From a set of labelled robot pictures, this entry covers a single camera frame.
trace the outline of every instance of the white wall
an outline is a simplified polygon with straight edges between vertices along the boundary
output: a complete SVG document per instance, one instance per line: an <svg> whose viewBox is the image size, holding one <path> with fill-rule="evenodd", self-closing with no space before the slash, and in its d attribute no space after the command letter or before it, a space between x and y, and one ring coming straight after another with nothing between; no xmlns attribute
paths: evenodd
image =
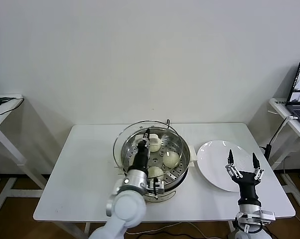
<svg viewBox="0 0 300 239"><path fill-rule="evenodd" d="M300 0L1 0L0 93L27 98L2 129L42 172L73 124L252 120L261 141L299 60Z"/></svg>

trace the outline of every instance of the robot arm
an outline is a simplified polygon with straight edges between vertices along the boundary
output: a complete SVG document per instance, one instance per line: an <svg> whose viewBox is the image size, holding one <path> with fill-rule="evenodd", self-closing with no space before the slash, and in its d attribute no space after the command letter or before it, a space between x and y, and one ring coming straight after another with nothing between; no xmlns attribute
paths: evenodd
<svg viewBox="0 0 300 239"><path fill-rule="evenodd" d="M254 172L239 171L234 166L232 151L229 152L228 164L225 166L231 179L239 185L240 200L238 201L240 212L236 215L235 226L240 231L235 239L270 238L262 228L263 225L275 221L274 212L261 210L261 202L258 200L255 186L258 185L264 175L264 169L260 168L260 162L253 153Z"/></svg>
<svg viewBox="0 0 300 239"><path fill-rule="evenodd" d="M147 193L149 135L148 129L138 143L138 152L127 176L116 183L106 206L106 214L110 218L103 227L91 234L90 239L123 239L126 230L137 226L144 218L146 203L143 195Z"/></svg>

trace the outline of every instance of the white table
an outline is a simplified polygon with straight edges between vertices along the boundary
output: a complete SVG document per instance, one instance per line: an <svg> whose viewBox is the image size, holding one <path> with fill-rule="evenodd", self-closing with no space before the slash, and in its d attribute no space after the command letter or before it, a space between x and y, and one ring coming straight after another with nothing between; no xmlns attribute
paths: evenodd
<svg viewBox="0 0 300 239"><path fill-rule="evenodd" d="M277 112L283 119L291 115L291 112L285 107L285 98L272 98L270 99L269 103L273 107L275 112ZM291 120L288 122L288 125L293 131L290 131L286 141L282 143L279 149L269 159L269 163L273 170L276 169L285 160L285 158L291 153L293 147L296 144L300 143L300 122L298 120ZM283 187L285 192L292 193L296 201L300 205L300 192L296 188L292 179L289 177L289 175L282 174L281 176L287 184Z"/></svg>
<svg viewBox="0 0 300 239"><path fill-rule="evenodd" d="M114 168L112 147L127 125L75 125L61 151L44 192L35 220L58 222L76 238L85 236L70 224L60 222L105 222L106 201L120 177ZM257 193L264 210L277 218L289 218L295 210L243 123L172 124L174 129L198 151L210 140L227 140L255 152L265 169ZM190 167L176 195L160 203L147 204L144 222L228 221L238 213L239 193L216 188Z"/></svg>
<svg viewBox="0 0 300 239"><path fill-rule="evenodd" d="M0 97L15 97L22 98L22 95L0 95ZM12 100L0 105L0 113L14 109L21 100ZM0 124L6 119L10 112L0 115ZM27 164L26 158L19 152L19 150L6 138L6 136L0 131L0 142L7 148L12 154L12 160L14 163L27 174L41 189L44 189L47 180L36 169ZM42 194L42 190L20 190L11 189L16 181L16 178L10 178L6 183L0 194L0 208L7 197L32 197L39 198Z"/></svg>

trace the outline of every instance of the white plate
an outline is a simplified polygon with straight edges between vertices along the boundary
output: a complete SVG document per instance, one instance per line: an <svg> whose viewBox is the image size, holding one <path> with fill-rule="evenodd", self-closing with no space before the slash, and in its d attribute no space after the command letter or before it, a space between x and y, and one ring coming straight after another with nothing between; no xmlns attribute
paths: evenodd
<svg viewBox="0 0 300 239"><path fill-rule="evenodd" d="M223 140L205 143L198 151L197 167L203 176L213 185L230 192L239 192L239 186L232 181L226 171L229 151L232 150L234 165L240 171L253 172L252 154L241 147Z"/></svg>

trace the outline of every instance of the pot handle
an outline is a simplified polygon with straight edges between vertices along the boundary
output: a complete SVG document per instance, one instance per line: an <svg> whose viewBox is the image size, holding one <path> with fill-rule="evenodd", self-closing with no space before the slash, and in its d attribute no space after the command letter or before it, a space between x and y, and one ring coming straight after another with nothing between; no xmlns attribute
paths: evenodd
<svg viewBox="0 0 300 239"><path fill-rule="evenodd" d="M198 158L196 156L196 152L195 152L194 146L189 145L189 150L190 150L190 163L189 163L189 167L194 167L194 162L196 162L198 160Z"/></svg>

